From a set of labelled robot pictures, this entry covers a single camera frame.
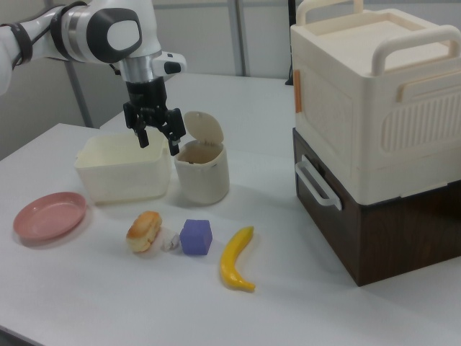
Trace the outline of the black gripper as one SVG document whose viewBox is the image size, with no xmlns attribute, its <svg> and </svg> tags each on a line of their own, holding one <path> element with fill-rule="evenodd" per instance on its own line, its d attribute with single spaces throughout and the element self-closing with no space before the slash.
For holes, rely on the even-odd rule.
<svg viewBox="0 0 461 346">
<path fill-rule="evenodd" d="M 123 105 L 126 126 L 138 137 L 141 148 L 149 145 L 146 126 L 160 130 L 167 138 L 172 156 L 179 153 L 179 143 L 186 135 L 184 121 L 179 108 L 166 107 L 164 78 L 143 83 L 126 83 L 129 101 Z"/>
</svg>

